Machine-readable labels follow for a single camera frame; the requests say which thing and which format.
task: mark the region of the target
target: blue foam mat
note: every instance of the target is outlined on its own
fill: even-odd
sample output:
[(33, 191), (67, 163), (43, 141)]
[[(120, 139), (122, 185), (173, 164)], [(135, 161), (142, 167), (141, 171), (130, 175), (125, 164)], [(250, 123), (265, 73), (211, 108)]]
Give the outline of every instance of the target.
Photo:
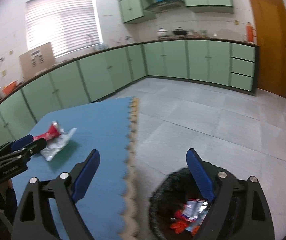
[[(92, 149), (101, 155), (98, 167), (85, 197), (76, 204), (86, 226), (95, 240), (121, 240), (125, 222), (120, 216), (126, 208), (122, 195), (126, 192), (125, 161), (130, 132), (129, 105), (132, 98), (105, 100), (64, 109), (45, 115), (31, 130), (33, 136), (47, 131), (52, 121), (69, 131), (77, 128), (68, 145), (52, 161), (34, 155), (28, 162), (28, 170), (14, 177), (13, 185), (20, 201), (31, 177), (40, 180), (55, 179), (61, 172), (70, 171), (76, 163), (83, 162)], [(59, 217), (55, 200), (50, 205), (61, 239), (69, 239)]]

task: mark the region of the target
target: plastic wrapper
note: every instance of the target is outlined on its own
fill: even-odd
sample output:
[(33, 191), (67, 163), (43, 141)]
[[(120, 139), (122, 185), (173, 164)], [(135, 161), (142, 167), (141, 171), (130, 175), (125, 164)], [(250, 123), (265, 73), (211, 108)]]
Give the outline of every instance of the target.
[(47, 146), (40, 152), (45, 160), (48, 162), (51, 161), (55, 155), (68, 144), (76, 129), (77, 128), (73, 128), (69, 133), (63, 133), (59, 137), (47, 141)]

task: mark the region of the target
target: wooden door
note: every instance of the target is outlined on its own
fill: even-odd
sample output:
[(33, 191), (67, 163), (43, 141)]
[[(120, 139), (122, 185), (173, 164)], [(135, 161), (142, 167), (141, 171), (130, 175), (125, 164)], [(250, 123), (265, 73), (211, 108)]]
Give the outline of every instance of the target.
[(260, 46), (258, 88), (286, 98), (286, 10), (283, 0), (250, 0)]

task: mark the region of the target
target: window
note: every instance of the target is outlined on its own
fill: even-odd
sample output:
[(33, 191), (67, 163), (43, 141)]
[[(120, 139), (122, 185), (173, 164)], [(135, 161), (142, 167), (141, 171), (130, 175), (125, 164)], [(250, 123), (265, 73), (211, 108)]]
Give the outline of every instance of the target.
[(103, 42), (95, 0), (26, 3), (28, 49), (51, 42), (54, 57)]

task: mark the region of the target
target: pot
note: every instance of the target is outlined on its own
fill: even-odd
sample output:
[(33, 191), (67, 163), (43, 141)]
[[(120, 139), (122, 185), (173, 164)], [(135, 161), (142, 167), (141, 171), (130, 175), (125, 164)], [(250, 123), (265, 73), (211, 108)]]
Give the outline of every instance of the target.
[(159, 30), (157, 31), (157, 38), (158, 39), (164, 39), (164, 38), (168, 38), (168, 37), (169, 37), (168, 30), (165, 30), (163, 28), (159, 28)]

